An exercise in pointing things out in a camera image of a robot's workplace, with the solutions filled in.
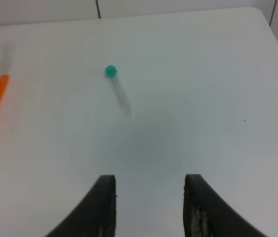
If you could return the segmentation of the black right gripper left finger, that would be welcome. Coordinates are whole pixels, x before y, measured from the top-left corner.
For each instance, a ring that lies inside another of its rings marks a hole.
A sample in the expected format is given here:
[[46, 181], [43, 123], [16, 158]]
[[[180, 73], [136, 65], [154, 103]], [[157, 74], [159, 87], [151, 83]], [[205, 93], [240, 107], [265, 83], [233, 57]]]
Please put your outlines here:
[[49, 237], [114, 237], [116, 235], [116, 179], [101, 175], [77, 207]]

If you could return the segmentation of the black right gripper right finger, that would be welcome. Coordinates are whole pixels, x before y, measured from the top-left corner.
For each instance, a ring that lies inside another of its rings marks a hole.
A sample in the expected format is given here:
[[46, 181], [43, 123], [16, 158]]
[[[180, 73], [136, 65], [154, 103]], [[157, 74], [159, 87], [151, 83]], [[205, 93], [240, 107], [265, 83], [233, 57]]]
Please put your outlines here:
[[199, 174], [187, 174], [183, 226], [186, 237], [263, 237], [233, 210]]

